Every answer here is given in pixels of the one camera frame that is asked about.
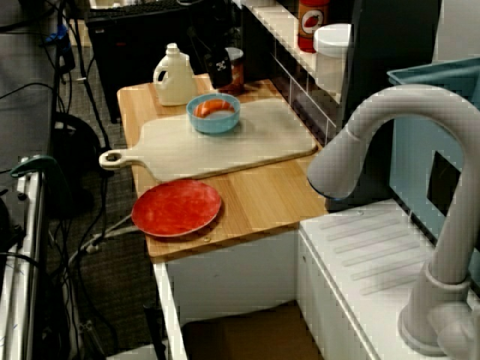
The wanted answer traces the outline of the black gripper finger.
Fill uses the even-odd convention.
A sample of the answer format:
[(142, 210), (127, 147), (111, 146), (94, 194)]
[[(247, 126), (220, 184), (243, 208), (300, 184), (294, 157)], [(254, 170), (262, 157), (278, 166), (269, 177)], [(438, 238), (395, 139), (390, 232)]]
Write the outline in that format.
[(228, 86), (233, 81), (231, 61), (225, 48), (214, 48), (204, 56), (204, 62), (214, 89)]

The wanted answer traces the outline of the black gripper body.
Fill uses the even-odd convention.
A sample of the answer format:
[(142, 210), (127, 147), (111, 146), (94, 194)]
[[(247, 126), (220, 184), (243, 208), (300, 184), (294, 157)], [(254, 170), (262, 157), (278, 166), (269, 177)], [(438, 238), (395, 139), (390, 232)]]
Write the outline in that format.
[(192, 46), (190, 63), (194, 72), (208, 71), (206, 56), (212, 56), (218, 62), (228, 59), (224, 33), (221, 26), (213, 22), (194, 24), (187, 28), (187, 35)]

